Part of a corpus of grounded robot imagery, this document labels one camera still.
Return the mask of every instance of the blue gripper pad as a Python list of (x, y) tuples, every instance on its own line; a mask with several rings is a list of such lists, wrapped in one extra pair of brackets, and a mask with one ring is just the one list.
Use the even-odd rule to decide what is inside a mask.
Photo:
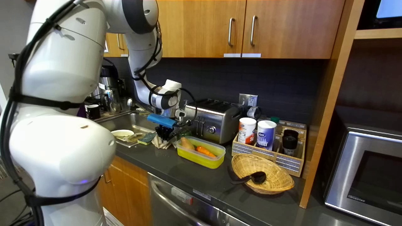
[(148, 116), (148, 121), (157, 123), (159, 125), (165, 126), (167, 128), (173, 128), (173, 125), (176, 123), (175, 120), (170, 119), (168, 117), (157, 115), (157, 114), (150, 114)]

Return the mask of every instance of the toaster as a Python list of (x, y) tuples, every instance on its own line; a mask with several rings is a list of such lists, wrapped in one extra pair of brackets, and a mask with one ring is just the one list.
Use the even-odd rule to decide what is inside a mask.
[[(190, 126), (193, 135), (224, 144), (232, 141), (239, 130), (242, 105), (213, 99), (203, 99), (197, 103), (197, 116)], [(184, 121), (193, 119), (195, 103), (185, 107)]]

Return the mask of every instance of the stainless steel sink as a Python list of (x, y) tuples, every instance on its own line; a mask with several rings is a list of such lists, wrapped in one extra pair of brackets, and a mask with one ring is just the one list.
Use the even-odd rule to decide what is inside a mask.
[(137, 113), (126, 113), (109, 119), (100, 120), (98, 123), (110, 131), (129, 129), (134, 133), (155, 132), (155, 127), (158, 126), (158, 124), (148, 121), (147, 117)]

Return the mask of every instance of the dishwasher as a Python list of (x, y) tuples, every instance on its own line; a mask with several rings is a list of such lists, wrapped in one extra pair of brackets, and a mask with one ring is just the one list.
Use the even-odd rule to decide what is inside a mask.
[(148, 173), (153, 226), (249, 226)]

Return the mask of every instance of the yellow plastic container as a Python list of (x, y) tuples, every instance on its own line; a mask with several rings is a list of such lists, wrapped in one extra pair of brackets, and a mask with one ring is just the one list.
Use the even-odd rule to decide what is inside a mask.
[(198, 163), (201, 166), (205, 166), (210, 169), (218, 168), (222, 162), (224, 161), (226, 149), (223, 146), (201, 140), (195, 137), (186, 137), (194, 146), (203, 146), (212, 152), (216, 157), (207, 156), (198, 151), (194, 151), (188, 148), (181, 146), (181, 140), (178, 140), (177, 145), (177, 154), (185, 159), (188, 159), (192, 162)]

